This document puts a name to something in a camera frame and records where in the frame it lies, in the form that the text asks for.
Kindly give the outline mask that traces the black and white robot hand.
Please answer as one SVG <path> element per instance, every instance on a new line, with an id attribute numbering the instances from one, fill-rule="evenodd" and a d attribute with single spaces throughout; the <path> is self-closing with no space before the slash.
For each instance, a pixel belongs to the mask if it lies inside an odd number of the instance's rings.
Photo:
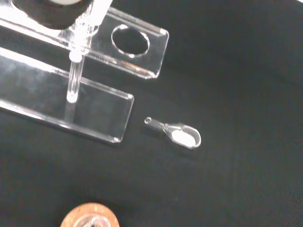
<path id="1" fill-rule="evenodd" d="M 55 30 L 70 27 L 83 14 L 91 0 L 13 0 L 29 18 Z"/>

